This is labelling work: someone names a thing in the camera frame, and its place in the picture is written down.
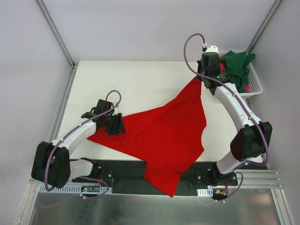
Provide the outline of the red t-shirt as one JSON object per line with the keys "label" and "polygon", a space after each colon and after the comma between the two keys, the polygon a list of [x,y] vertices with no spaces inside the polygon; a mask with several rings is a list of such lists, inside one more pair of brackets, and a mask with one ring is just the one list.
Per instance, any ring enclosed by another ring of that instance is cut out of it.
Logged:
{"label": "red t-shirt", "polygon": [[144,179],[173,197],[180,176],[203,153],[207,122],[201,101],[202,83],[193,78],[162,107],[125,116],[125,134],[99,130],[89,141],[146,162]]}

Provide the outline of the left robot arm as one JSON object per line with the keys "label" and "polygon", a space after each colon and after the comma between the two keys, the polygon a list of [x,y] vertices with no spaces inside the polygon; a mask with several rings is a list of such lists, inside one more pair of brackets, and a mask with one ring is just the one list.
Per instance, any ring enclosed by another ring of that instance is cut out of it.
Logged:
{"label": "left robot arm", "polygon": [[99,178],[99,170],[91,159],[70,160],[70,155],[88,137],[102,130],[106,135],[124,134],[122,113],[117,113],[119,102],[100,99],[95,107],[85,112],[77,124],[61,138],[41,142],[37,146],[31,177],[43,182],[47,191],[62,188],[75,178],[84,177],[88,182]]}

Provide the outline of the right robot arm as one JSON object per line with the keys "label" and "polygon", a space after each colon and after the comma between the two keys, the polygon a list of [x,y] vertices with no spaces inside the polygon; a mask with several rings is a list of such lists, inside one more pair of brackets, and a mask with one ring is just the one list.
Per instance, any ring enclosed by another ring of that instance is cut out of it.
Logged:
{"label": "right robot arm", "polygon": [[218,53],[204,52],[198,61],[197,79],[222,103],[237,134],[230,143],[230,151],[201,175],[202,181],[211,186],[222,185],[234,171],[251,163],[253,158],[267,154],[272,133],[272,125],[262,122],[250,110],[231,77],[221,72],[219,63]]}

